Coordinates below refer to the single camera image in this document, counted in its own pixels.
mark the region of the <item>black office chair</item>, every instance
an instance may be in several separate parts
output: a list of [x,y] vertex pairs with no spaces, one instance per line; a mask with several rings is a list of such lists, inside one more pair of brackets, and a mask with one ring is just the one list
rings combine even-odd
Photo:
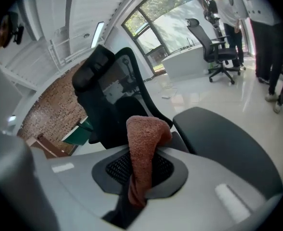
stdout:
[[[225,41],[212,43],[211,39],[207,36],[203,28],[199,25],[199,21],[197,19],[186,19],[188,20],[187,28],[191,33],[198,39],[198,41],[202,44],[204,48],[204,60],[208,63],[216,62],[219,67],[215,67],[209,69],[209,73],[212,73],[209,77],[210,82],[212,82],[212,77],[219,74],[224,73],[231,80],[231,83],[234,84],[234,80],[231,75],[227,72],[238,72],[240,75],[240,70],[226,68],[223,65],[223,62],[226,60],[233,60],[237,58],[237,51],[233,48],[222,48],[219,49],[219,45],[225,45]],[[228,36],[219,37],[218,40],[224,40]]]
[[[129,76],[133,89],[120,81]],[[99,142],[106,148],[128,143],[126,121],[131,116],[155,116],[168,123],[153,103],[130,48],[116,55],[99,45],[73,75],[72,84],[78,103],[85,109]],[[169,147],[188,152],[181,137],[173,133]]]

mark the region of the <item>ceiling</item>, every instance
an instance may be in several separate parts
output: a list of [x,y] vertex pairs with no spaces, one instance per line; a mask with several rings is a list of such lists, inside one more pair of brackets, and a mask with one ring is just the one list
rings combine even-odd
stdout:
[[20,45],[11,42],[0,50],[1,69],[17,88],[46,89],[49,79],[91,54],[99,22],[105,22],[103,42],[104,30],[123,1],[19,0],[10,11],[19,14],[26,29]]

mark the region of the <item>white desk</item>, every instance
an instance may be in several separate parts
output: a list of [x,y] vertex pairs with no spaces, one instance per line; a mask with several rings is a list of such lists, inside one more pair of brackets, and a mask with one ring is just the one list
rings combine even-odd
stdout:
[[204,60],[204,50],[201,44],[168,56],[162,61],[162,64],[170,79],[204,76],[204,71],[210,67],[210,63]]

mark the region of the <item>pink towel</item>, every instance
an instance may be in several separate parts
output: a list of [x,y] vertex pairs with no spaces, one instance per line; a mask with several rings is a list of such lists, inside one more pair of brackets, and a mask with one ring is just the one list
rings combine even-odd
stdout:
[[172,138],[168,124],[156,117],[132,116],[127,120],[133,174],[130,177],[129,201],[145,207],[145,193],[152,184],[152,158],[155,148]]

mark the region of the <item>glossy floor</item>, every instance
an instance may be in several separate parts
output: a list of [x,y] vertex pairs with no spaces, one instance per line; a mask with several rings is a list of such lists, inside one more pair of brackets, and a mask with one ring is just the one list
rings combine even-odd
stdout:
[[[218,75],[210,83],[208,77],[170,81],[161,75],[145,83],[156,107],[168,118],[191,107],[202,107],[229,119],[250,134],[268,153],[283,180],[283,107],[279,114],[273,112],[273,103],[265,101],[268,86],[255,77],[255,62],[246,58],[247,70],[234,74],[235,84],[229,86],[225,75]],[[279,80],[277,93],[283,82]],[[102,145],[78,148],[74,154],[84,154],[103,149]]]

